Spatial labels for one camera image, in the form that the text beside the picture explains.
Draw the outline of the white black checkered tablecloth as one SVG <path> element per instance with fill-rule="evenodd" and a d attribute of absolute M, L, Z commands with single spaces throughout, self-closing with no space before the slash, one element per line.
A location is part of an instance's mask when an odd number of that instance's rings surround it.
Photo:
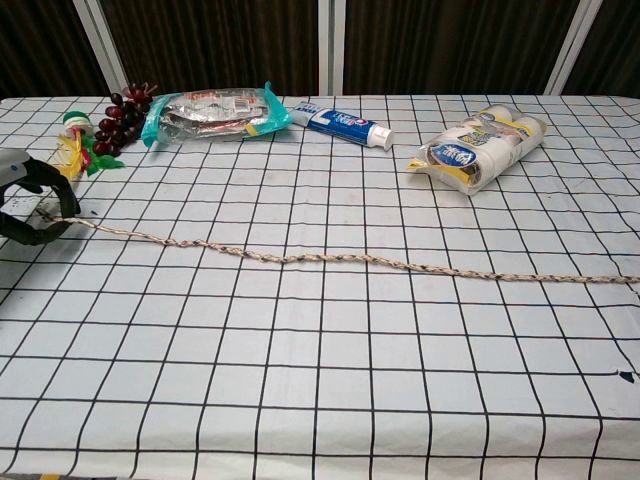
<path fill-rule="evenodd" d="M 389 151 L 293 127 L 148 149 L 82 180 L 57 241 L 0 237 L 0 477 L 640 480 L 640 99 L 323 97 Z M 472 196 L 407 169 L 506 105 L 541 144 Z M 148 243 L 145 234 L 158 241 Z"/>

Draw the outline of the yellow packaged rolls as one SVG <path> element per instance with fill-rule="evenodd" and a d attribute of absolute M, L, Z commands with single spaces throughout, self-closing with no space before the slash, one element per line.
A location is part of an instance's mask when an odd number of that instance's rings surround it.
<path fill-rule="evenodd" d="M 422 145 L 407 169 L 472 196 L 537 148 L 544 121 L 494 104 Z"/>

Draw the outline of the blue white toothpaste tube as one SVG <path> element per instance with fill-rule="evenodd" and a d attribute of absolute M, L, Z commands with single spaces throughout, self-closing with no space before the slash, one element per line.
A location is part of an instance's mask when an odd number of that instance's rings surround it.
<path fill-rule="evenodd" d="M 345 112 L 301 102 L 290 114 L 296 125 L 361 146 L 388 151 L 393 144 L 393 132 L 389 128 Z"/>

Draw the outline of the dark pleated curtain panel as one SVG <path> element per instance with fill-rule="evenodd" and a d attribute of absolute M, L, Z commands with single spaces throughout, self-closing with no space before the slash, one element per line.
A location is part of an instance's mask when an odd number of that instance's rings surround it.
<path fill-rule="evenodd" d="M 540 94 L 580 0 L 347 0 L 346 94 Z"/>
<path fill-rule="evenodd" d="M 640 0 L 603 0 L 563 94 L 640 98 Z"/>
<path fill-rule="evenodd" d="M 124 71 L 162 93 L 319 90 L 317 0 L 101 0 Z"/>
<path fill-rule="evenodd" d="M 0 99 L 107 93 L 72 0 L 0 0 Z"/>

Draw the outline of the dark red plastic grape bunch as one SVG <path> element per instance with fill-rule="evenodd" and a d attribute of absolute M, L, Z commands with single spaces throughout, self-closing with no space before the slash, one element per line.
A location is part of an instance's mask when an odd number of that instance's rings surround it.
<path fill-rule="evenodd" d="M 140 138 L 156 88 L 148 82 L 133 83 L 110 95 L 111 105 L 105 109 L 97 130 L 83 138 L 89 155 L 88 176 L 125 167 L 118 157 L 126 146 Z"/>

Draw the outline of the white partition frame post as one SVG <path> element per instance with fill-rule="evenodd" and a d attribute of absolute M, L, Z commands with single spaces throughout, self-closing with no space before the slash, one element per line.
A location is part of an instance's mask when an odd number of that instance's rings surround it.
<path fill-rule="evenodd" d="M 603 0 L 580 0 L 544 89 L 546 96 L 562 94 Z"/>
<path fill-rule="evenodd" d="M 99 0 L 72 0 L 98 65 L 111 92 L 128 84 L 111 29 Z"/>
<path fill-rule="evenodd" d="M 318 93 L 341 96 L 347 0 L 317 0 Z"/>

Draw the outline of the teal clear snack bag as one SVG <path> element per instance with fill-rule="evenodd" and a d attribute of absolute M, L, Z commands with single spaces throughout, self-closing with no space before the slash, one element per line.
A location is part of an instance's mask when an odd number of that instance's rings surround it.
<path fill-rule="evenodd" d="M 171 93 L 152 101 L 140 138 L 144 145 L 216 138 L 252 138 L 293 123 L 267 82 L 262 88 Z"/>

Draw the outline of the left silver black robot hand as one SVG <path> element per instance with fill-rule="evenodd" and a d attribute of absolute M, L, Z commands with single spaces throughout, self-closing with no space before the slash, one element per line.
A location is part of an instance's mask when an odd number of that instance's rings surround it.
<path fill-rule="evenodd" d="M 5 192 L 18 186 L 41 194 L 49 187 L 56 194 L 63 218 L 74 218 L 81 209 L 69 181 L 52 165 L 32 158 L 26 151 L 0 149 L 0 208 Z M 69 227 L 64 221 L 54 221 L 45 229 L 31 225 L 0 211 L 0 235 L 22 245 L 38 246 L 59 238 Z"/>

